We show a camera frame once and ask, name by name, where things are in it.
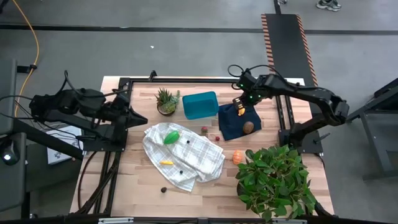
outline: dark blue towel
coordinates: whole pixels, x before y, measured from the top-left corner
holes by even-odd
[[[233,104],[222,105],[218,109],[218,125],[225,141],[245,136],[243,125],[247,121],[254,124],[253,132],[261,130],[261,120],[253,106],[248,106],[242,116],[238,116]]]

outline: wooden table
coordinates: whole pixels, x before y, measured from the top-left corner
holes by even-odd
[[[111,92],[117,88],[120,77],[104,77],[101,91]],[[219,217],[219,218],[256,218],[252,211],[236,195],[238,180],[234,177],[238,168],[232,163],[233,152],[237,149],[256,151],[262,147],[270,147],[278,142],[277,132],[279,120],[275,100],[263,100],[255,106],[262,121],[262,130],[253,134],[223,141],[216,116],[195,120],[187,120],[183,113],[182,103],[171,117],[159,114],[156,109],[155,94],[159,87],[165,87],[172,93],[177,90],[181,95],[190,95],[206,91],[215,91],[219,105],[231,103],[241,94],[233,90],[230,84],[213,83],[135,83],[131,104],[137,113],[148,119],[148,124],[129,129],[127,146],[122,153],[119,166],[116,190],[113,201],[112,216],[129,217]],[[311,118],[307,102],[292,98],[292,107],[296,122],[304,122]],[[221,177],[207,183],[196,182],[192,192],[176,188],[152,165],[144,152],[142,139],[144,130],[161,123],[174,122],[200,133],[202,126],[208,127],[208,139],[224,149],[226,161],[223,164]],[[88,165],[81,187],[81,200],[84,203],[93,193],[100,179],[104,153],[99,152]],[[325,171],[319,158],[311,154],[302,155],[303,163],[308,167],[311,179],[311,191],[324,208],[333,213]],[[163,194],[160,189],[167,187]],[[106,203],[108,189],[104,191],[102,209]],[[73,198],[71,212],[77,210],[77,193]]]

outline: concrete floor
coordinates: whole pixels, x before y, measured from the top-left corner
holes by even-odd
[[[130,27],[261,28],[260,14],[273,13],[272,0],[20,0],[34,24]],[[305,29],[398,30],[395,0],[340,0],[333,13],[314,0],[290,0],[282,13],[300,14]],[[0,22],[23,24],[12,2]],[[105,75],[227,76],[226,67],[266,62],[262,34],[163,32],[37,32],[39,69],[24,94],[54,93],[67,69],[76,86],[99,89]],[[318,84],[359,108],[378,88],[397,78],[398,36],[307,36]],[[29,31],[0,30],[0,57],[32,63]],[[24,75],[18,76],[21,85]],[[377,170],[362,124],[337,128],[322,144],[335,213],[344,218],[398,223],[398,178],[363,182]],[[32,211],[42,217],[67,214],[76,180],[35,192]],[[0,219],[17,218],[17,210]]]

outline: white checkered cloth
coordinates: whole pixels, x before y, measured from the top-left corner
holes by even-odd
[[[180,138],[173,144],[163,144],[172,131],[178,131]],[[223,149],[206,137],[174,123],[159,123],[145,134],[142,143],[146,154],[175,186],[191,192],[196,178],[208,182],[220,177],[225,159]],[[162,165],[161,161],[172,161],[174,165]]]

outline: teal plastic bin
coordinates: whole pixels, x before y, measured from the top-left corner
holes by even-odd
[[[183,96],[182,103],[187,119],[206,118],[218,112],[217,97],[213,91]]]

